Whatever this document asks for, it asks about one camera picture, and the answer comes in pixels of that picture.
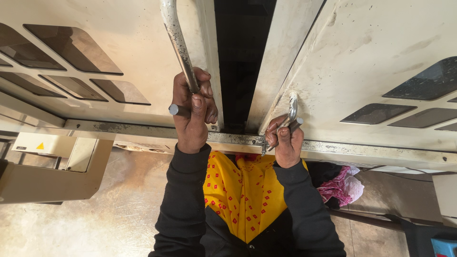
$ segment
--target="person's right hand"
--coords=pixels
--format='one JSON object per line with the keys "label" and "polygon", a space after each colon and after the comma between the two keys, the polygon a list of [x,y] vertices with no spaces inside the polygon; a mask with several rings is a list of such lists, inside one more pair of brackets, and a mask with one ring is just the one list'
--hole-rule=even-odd
{"label": "person's right hand", "polygon": [[300,153],[304,138],[304,133],[300,128],[296,129],[291,135],[288,127],[282,127],[276,134],[276,129],[286,116],[282,115],[272,119],[265,131],[265,139],[270,145],[274,145],[279,141],[279,145],[275,147],[275,157],[276,162],[282,168],[290,168],[302,161]]}
{"label": "person's right hand", "polygon": [[208,139],[207,124],[218,121],[218,109],[213,99],[211,75],[206,71],[193,67],[195,77],[200,85],[200,93],[192,94],[187,86],[184,73],[179,73],[173,81],[173,101],[171,103],[184,106],[191,110],[191,117],[174,115],[176,132],[178,133],[178,149],[186,154],[200,151]]}

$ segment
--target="concrete floor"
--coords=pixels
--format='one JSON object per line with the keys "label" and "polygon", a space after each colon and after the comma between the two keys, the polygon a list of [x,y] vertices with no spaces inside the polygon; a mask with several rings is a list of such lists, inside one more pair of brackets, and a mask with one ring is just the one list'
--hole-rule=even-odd
{"label": "concrete floor", "polygon": [[[26,157],[24,164],[31,162],[28,158],[36,157]],[[0,256],[147,256],[157,233],[154,224],[171,158],[113,148],[100,190],[91,199],[60,206],[0,205]],[[356,177],[365,191],[347,209],[439,220],[433,183],[377,171]],[[332,220],[347,256],[409,256],[401,232],[338,217]]]}

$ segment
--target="cream-colored machine door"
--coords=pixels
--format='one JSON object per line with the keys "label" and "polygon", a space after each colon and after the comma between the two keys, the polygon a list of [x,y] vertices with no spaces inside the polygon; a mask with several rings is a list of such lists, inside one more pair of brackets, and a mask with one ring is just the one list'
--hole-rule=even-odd
{"label": "cream-colored machine door", "polygon": [[455,152],[456,10],[452,0],[326,1],[279,91],[257,84],[248,124],[263,134],[296,91],[305,139]]}
{"label": "cream-colored machine door", "polygon": [[[174,127],[181,71],[159,1],[1,1],[0,91],[63,119]],[[192,64],[212,74],[223,122],[214,6],[179,0]]]}

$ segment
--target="finger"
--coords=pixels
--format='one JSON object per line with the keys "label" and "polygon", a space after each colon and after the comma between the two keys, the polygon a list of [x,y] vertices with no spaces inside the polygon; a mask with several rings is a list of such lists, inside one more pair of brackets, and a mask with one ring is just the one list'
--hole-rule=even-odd
{"label": "finger", "polygon": [[173,80],[173,101],[172,103],[182,106],[189,106],[189,98],[192,95],[187,85],[186,77],[181,72]]}
{"label": "finger", "polygon": [[200,94],[192,96],[191,120],[187,127],[198,128],[205,123],[206,102]]}
{"label": "finger", "polygon": [[206,98],[213,97],[213,89],[209,81],[200,82],[200,92]]}
{"label": "finger", "polygon": [[290,142],[291,142],[292,147],[294,149],[300,149],[301,150],[302,145],[303,145],[304,135],[305,135],[305,133],[300,128],[296,129],[292,133],[291,138],[290,138]]}
{"label": "finger", "polygon": [[202,70],[198,67],[193,67],[193,69],[194,69],[195,78],[198,81],[204,82],[204,81],[209,81],[211,79],[211,75],[207,71]]}
{"label": "finger", "polygon": [[278,130],[278,141],[281,148],[290,148],[290,133],[288,127],[282,127]]}
{"label": "finger", "polygon": [[270,121],[270,124],[266,128],[265,131],[265,139],[267,140],[269,145],[274,145],[277,142],[277,137],[276,137],[276,129],[281,125],[281,123],[284,121],[286,118],[287,114],[281,115],[279,117],[276,117]]}
{"label": "finger", "polygon": [[218,108],[216,106],[216,103],[214,102],[214,99],[208,99],[205,98],[206,101],[206,116],[205,116],[205,123],[206,124],[216,124],[216,121],[218,121]]}

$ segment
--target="tinted window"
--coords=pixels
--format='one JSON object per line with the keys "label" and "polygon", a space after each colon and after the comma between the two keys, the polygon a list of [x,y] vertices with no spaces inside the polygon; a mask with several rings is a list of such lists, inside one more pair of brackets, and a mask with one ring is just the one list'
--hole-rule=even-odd
{"label": "tinted window", "polygon": [[370,103],[341,122],[378,124],[415,108],[416,106]]}
{"label": "tinted window", "polygon": [[80,28],[34,24],[24,24],[24,27],[78,70],[123,75],[100,46]]}
{"label": "tinted window", "polygon": [[117,102],[151,105],[130,82],[98,79],[91,79],[91,81]]}
{"label": "tinted window", "polygon": [[17,31],[3,23],[0,23],[0,52],[29,68],[66,70]]}
{"label": "tinted window", "polygon": [[457,109],[431,108],[401,119],[389,126],[427,128],[457,118]]}
{"label": "tinted window", "polygon": [[23,89],[37,96],[53,96],[67,98],[66,96],[62,96],[61,94],[56,93],[54,90],[52,90],[49,86],[45,85],[44,83],[24,73],[0,71],[0,77],[19,87],[22,87]]}
{"label": "tinted window", "polygon": [[108,101],[106,98],[102,97],[94,89],[92,89],[90,86],[78,78],[48,75],[40,75],[40,77],[54,84],[56,87],[62,89],[63,91],[69,93],[74,98],[81,100],[96,100],[104,102]]}
{"label": "tinted window", "polygon": [[443,59],[383,97],[433,100],[457,90],[457,56]]}

